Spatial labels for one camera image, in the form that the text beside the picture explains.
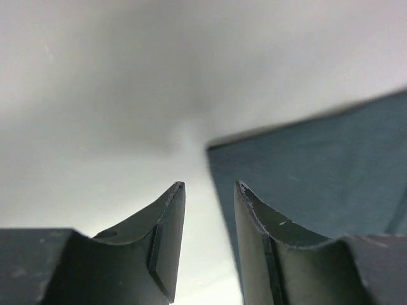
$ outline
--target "metal tool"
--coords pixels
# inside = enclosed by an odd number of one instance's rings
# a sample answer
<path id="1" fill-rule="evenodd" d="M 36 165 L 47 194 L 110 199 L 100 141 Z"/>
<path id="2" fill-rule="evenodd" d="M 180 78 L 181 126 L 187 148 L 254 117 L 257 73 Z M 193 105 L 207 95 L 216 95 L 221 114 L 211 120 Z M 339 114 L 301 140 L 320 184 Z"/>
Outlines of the metal tool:
<path id="1" fill-rule="evenodd" d="M 311 232 L 235 185 L 245 305 L 406 304 L 407 237 Z"/>
<path id="2" fill-rule="evenodd" d="M 0 304 L 174 302 L 184 211 L 177 182 L 94 238 L 73 229 L 0 229 Z"/>

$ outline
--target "scratch mark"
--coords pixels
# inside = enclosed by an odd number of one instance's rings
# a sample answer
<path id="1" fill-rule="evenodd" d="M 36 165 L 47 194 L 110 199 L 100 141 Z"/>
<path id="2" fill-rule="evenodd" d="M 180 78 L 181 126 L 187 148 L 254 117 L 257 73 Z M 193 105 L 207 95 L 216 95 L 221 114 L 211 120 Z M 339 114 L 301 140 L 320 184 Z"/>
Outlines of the scratch mark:
<path id="1" fill-rule="evenodd" d="M 53 54 L 50 51 L 50 48 L 48 47 L 47 44 L 44 44 L 44 49 L 45 49 L 45 53 L 48 55 L 48 58 L 50 59 L 51 62 L 55 61 L 55 58 L 53 56 Z"/>
<path id="2" fill-rule="evenodd" d="M 371 244 L 376 245 L 378 247 L 382 247 L 382 248 L 388 248 L 389 247 L 385 243 L 380 243 L 379 241 L 376 241 L 376 240 L 374 240 L 372 238 L 368 238 L 367 236 L 361 236 L 361 240 L 364 240 L 367 243 L 371 243 Z"/>
<path id="3" fill-rule="evenodd" d="M 63 236 L 61 232 L 54 231 L 50 233 L 50 237 L 61 237 L 61 236 Z"/>
<path id="4" fill-rule="evenodd" d="M 349 238 L 350 240 L 356 240 L 356 237 L 353 235 L 346 234 L 344 237 Z"/>
<path id="5" fill-rule="evenodd" d="M 53 251 L 53 245 L 49 244 L 49 245 L 45 245 L 45 251 L 46 251 L 46 264 L 51 264 L 54 258 L 54 251 Z"/>
<path id="6" fill-rule="evenodd" d="M 297 177 L 295 177 L 295 176 L 293 176 L 293 175 L 289 175 L 288 177 L 289 177 L 291 180 L 300 181 L 299 178 L 297 178 Z"/>
<path id="7" fill-rule="evenodd" d="M 35 278 L 44 278 L 44 277 L 47 277 L 48 275 L 49 275 L 48 272 L 35 272 L 34 273 Z"/>
<path id="8" fill-rule="evenodd" d="M 37 301 L 41 301 L 43 299 L 43 296 L 45 294 L 45 290 L 46 290 L 47 286 L 48 286 L 48 281 L 47 280 L 41 281 L 38 284 L 38 295 L 36 297 Z"/>
<path id="9" fill-rule="evenodd" d="M 17 269 L 11 274 L 12 278 L 19 278 L 27 274 L 27 271 L 22 267 L 17 267 Z"/>

